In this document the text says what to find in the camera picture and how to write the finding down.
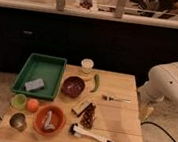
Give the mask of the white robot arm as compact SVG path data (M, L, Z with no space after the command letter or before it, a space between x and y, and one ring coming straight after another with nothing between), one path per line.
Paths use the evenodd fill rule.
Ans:
M148 81L137 89L140 121L152 113L154 103L165 97L178 106L178 61L156 65L149 69L148 75Z

